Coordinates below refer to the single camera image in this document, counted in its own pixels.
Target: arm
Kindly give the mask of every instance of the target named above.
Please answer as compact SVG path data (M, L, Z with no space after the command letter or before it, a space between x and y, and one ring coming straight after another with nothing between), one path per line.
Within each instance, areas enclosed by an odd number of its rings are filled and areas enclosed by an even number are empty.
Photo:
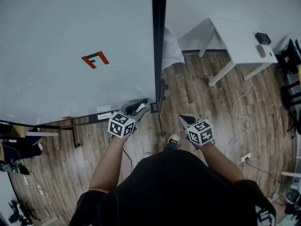
M111 139L107 150L93 173L89 190L108 193L117 187L125 141L126 139L119 137Z
M230 182L244 180L242 171L222 154L211 142L200 147L208 166Z
M4 149L3 149L3 144L2 144L2 140L0 141L0 161L4 161L5 160L5 156L4 156Z

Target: black shirt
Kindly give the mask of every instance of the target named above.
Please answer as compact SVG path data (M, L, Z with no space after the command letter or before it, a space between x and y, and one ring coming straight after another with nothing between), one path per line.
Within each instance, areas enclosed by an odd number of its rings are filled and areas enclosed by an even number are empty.
M114 191L82 194L70 225L257 225L255 205L276 215L254 181L231 183L193 154L166 150Z

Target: table leg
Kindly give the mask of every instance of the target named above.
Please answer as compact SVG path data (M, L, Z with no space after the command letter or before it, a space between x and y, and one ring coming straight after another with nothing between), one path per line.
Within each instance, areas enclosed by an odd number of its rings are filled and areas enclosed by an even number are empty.
M265 69L266 67L268 67L269 65L271 65L272 63L265 63L262 64L261 66L259 66L257 69L255 69L253 72L249 73L247 76L244 77L244 80L248 80L251 77L253 77L254 75L258 74L261 70Z
M211 41L212 38L213 38L213 35L214 35L214 27L213 27L212 24L210 24L210 25L211 25L211 27L210 27L210 29L209 29L209 31L208 31L207 37L205 38L205 41L204 41L203 44L202 44L202 48L201 48L201 50L200 50L199 53L198 53L198 56L199 56L200 58L203 57L203 55L204 55L204 53L205 53L205 51L206 51L206 49L207 49L207 47L208 47L210 41Z
M236 64L230 61L219 73L208 83L209 86L213 86L219 81L222 77L226 75Z

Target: wooden floor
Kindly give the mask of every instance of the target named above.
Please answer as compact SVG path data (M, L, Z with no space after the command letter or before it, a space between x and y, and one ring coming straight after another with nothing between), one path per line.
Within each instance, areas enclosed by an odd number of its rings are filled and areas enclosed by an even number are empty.
M176 132L181 136L180 149L190 151L202 158L180 130L177 122L181 113L198 114L209 119L214 125L216 146L224 152L227 143L242 133L241 119L232 111L237 97L244 94L250 80L243 77L253 70L252 65L238 65L215 86L208 82L229 62L227 53L205 53L202 59L197 54L185 55L185 64L174 64L163 71L169 85L163 104L162 122L165 138L159 134L157 115L143 118L139 130L129 138L125 150L135 166L144 153L157 153L164 147L168 135ZM252 120L252 128L235 139L228 147L226 155L235 163L248 152L252 154L250 164L270 172L278 180L281 171L292 171L295 165L296 145L291 134L286 132L292 123L281 106L281 74L273 66L268 67L253 78L253 86L248 95L236 104L238 114L247 115ZM37 225L58 216L69 222L80 195L88 189L92 173L108 146L107 123L77 127L77 138L82 144L73 148L70 131L60 132L59 137L42 139L43 155L32 159L34 183L40 183L48 192L54 212L47 198L42 198L36 186L28 188L22 175L11 174L17 196L28 202L42 219ZM30 168L30 159L23 160ZM279 183L267 173L250 166L241 167L248 179L255 180L266 196L279 189ZM129 159L124 155L120 181L130 173Z

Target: black cable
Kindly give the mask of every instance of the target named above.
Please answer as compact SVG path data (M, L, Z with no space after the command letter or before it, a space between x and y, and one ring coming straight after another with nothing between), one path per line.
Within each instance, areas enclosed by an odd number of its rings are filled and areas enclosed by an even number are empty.
M131 162L131 174L132 174L132 171L133 171L133 161L132 161L132 158L127 154L127 152L124 150L124 148L122 150L124 151L124 153L127 155L127 157L129 158L129 160Z
M245 163L245 164L243 164L243 165L238 165L238 167L244 167L244 166L247 165L247 164L248 164L250 167L252 167L252 168L255 168L255 169L259 170L259 171L262 171L262 172L267 173L267 174L270 175L275 181L277 181L278 183L281 183L281 181L277 180L270 172L264 171L264 170L262 170L262 169L260 169L260 168L257 168L257 167L255 167L255 166L249 164L249 158L246 158L246 163Z

